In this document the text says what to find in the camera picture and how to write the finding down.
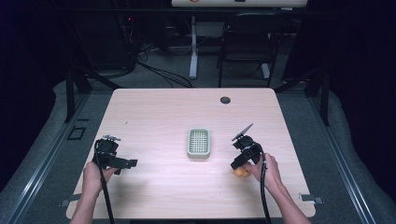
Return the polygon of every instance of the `gray floor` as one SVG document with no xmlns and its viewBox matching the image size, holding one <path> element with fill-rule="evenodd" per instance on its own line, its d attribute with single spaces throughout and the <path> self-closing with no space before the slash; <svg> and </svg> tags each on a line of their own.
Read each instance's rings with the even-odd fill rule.
<svg viewBox="0 0 396 224">
<path fill-rule="evenodd" d="M 282 84 L 283 67 L 288 57 L 292 38 L 284 43 L 274 72 L 272 88 Z M 191 83 L 197 88 L 216 88 L 218 85 L 217 57 L 213 46 L 200 47 L 198 78 Z M 177 54 L 172 50 L 148 53 L 143 63 L 188 77 L 190 53 Z M 251 66 L 229 67 L 226 71 L 232 76 L 259 76 L 260 72 Z M 129 75 L 111 79 L 125 88 L 172 88 L 164 80 L 140 65 Z M 77 114 L 70 123 L 64 124 L 66 98 L 64 82 L 54 88 L 57 93 L 56 105 L 52 114 L 37 137 L 35 144 L 21 164 L 20 169 L 0 194 L 0 223 L 67 223 L 66 207 L 59 203 L 68 199 L 74 191 L 80 171 L 91 148 L 96 131 L 106 111 L 111 90 L 102 83 L 91 80 L 92 94 L 77 96 Z M 231 84 L 243 84 L 236 80 Z M 318 118 L 318 99 L 305 98 L 304 83 L 277 95 L 290 136 L 302 165 L 304 176 L 311 193 L 322 197 L 324 204 L 317 204 L 317 213 L 311 218 L 313 223 L 392 223 L 396 220 L 395 204 L 375 184 L 364 164 L 359 160 L 350 142 L 345 115 L 337 97 L 331 94 L 329 121 L 330 127 L 323 127 Z M 73 127 L 85 128 L 81 140 L 67 140 Z M 334 148 L 341 151 L 347 170 L 353 175 L 356 188 L 344 178 L 345 167 L 340 167 L 339 157 Z M 359 193 L 362 200 L 356 201 Z M 359 206 L 368 208 L 371 217 L 364 217 Z M 108 223 L 108 220 L 95 220 L 95 223 Z M 196 220 L 152 220 L 133 223 L 196 223 Z M 208 223 L 263 223 L 262 220 L 208 220 Z M 282 223 L 274 218 L 274 223 Z M 130 223 L 118 220 L 117 223 Z"/>
</svg>

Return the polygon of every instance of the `human hand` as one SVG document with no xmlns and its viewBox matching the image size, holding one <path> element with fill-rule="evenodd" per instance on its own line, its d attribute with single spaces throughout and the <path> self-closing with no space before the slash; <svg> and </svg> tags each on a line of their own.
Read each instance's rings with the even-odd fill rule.
<svg viewBox="0 0 396 224">
<path fill-rule="evenodd" d="M 117 168 L 103 169 L 103 175 L 106 182 L 110 180 L 110 177 L 117 171 Z M 82 194 L 91 195 L 94 198 L 99 196 L 102 190 L 101 176 L 98 166 L 93 161 L 88 162 L 85 165 L 82 180 Z"/>
<path fill-rule="evenodd" d="M 271 189 L 278 188 L 280 185 L 282 185 L 282 181 L 275 157 L 265 153 L 265 161 L 267 170 L 265 171 L 264 185 L 268 190 L 271 191 Z M 260 161 L 257 164 L 252 165 L 250 162 L 247 162 L 242 166 L 242 168 L 251 172 L 259 182 L 261 181 L 262 157 L 260 157 Z"/>
</svg>

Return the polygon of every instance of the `gray carpet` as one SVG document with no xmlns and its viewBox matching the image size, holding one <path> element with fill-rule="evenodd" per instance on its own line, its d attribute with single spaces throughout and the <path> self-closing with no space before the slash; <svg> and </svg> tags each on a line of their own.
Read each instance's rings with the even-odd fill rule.
<svg viewBox="0 0 396 224">
<path fill-rule="evenodd" d="M 192 84 L 198 88 L 217 87 L 218 71 L 216 70 L 217 57 L 211 52 L 202 49 L 199 58 L 198 78 Z M 276 68 L 272 87 L 281 84 L 282 67 L 287 60 L 287 49 L 279 55 L 280 63 Z M 175 54 L 154 50 L 148 54 L 146 62 L 153 67 L 171 71 L 188 77 L 190 70 L 190 54 Z M 247 74 L 251 70 L 242 69 Z M 164 80 L 140 65 L 129 75 L 111 79 L 125 88 L 171 88 Z M 57 102 L 43 128 L 41 134 L 32 146 L 23 161 L 20 169 L 10 180 L 0 195 L 0 223 L 18 220 L 20 223 L 67 223 L 66 207 L 59 206 L 63 199 L 68 199 L 78 182 L 80 171 L 84 166 L 96 131 L 106 111 L 111 90 L 96 80 L 91 80 L 92 94 L 80 95 L 77 92 L 80 110 L 69 125 L 64 125 L 66 103 L 64 83 L 54 90 L 57 93 Z M 286 93 L 277 95 L 290 136 L 302 165 L 304 176 L 311 193 L 322 197 L 324 204 L 317 204 L 317 213 L 311 218 L 313 223 L 361 223 L 361 218 L 347 191 L 345 182 L 339 174 L 332 147 L 326 134 L 321 128 L 321 121 L 315 116 L 317 111 L 312 107 L 317 99 L 305 98 L 302 87 L 296 86 Z M 367 200 L 376 223 L 391 223 L 396 220 L 396 209 L 389 197 L 375 184 L 364 164 L 354 152 L 350 143 L 347 122 L 337 98 L 331 94 L 329 120 L 331 132 L 343 150 L 348 166 L 351 169 L 361 191 Z M 71 129 L 84 128 L 85 133 L 80 140 L 67 140 Z M 62 139 L 56 142 L 60 133 Z M 46 164 L 50 169 L 44 174 L 43 182 L 36 186 L 25 206 L 21 195 L 28 186 L 35 169 L 42 164 L 50 151 L 58 147 L 59 153 L 54 154 L 53 163 Z M 20 214 L 15 215 L 15 208 Z M 262 223 L 262 220 L 206 220 L 205 223 Z M 274 223 L 282 223 L 281 219 L 274 218 Z M 108 220 L 95 220 L 94 223 L 108 223 Z M 118 220 L 117 223 L 130 223 L 129 220 Z M 196 220 L 155 220 L 132 221 L 135 224 L 151 223 L 198 223 Z"/>
</svg>

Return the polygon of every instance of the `metal bracket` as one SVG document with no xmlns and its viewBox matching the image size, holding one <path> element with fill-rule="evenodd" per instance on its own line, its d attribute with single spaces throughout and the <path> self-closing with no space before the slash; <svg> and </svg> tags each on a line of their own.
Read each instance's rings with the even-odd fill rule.
<svg viewBox="0 0 396 224">
<path fill-rule="evenodd" d="M 63 199 L 63 200 L 61 200 L 61 202 L 59 203 L 58 206 L 60 206 L 60 207 L 67 207 L 67 206 L 70 204 L 70 202 L 78 201 L 78 200 L 79 200 L 79 197 L 81 197 L 81 194 L 74 194 L 74 195 L 70 196 L 69 199 Z"/>
<path fill-rule="evenodd" d="M 324 201 L 323 201 L 323 199 L 321 197 L 315 197 L 315 195 L 313 195 L 313 194 L 302 194 L 302 193 L 300 193 L 299 198 L 303 202 L 309 202 L 309 203 L 312 203 L 312 204 L 324 203 Z"/>
</svg>

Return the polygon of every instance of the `dark curtain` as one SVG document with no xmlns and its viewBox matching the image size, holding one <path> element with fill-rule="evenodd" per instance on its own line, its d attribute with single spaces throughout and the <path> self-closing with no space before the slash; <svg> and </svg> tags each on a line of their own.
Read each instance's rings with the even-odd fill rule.
<svg viewBox="0 0 396 224">
<path fill-rule="evenodd" d="M 303 20 L 283 78 L 300 77 L 325 65 L 354 148 L 376 183 L 396 202 L 396 5 L 390 0 L 338 3 L 309 2 L 308 10 L 334 10 L 345 16 Z"/>
</svg>

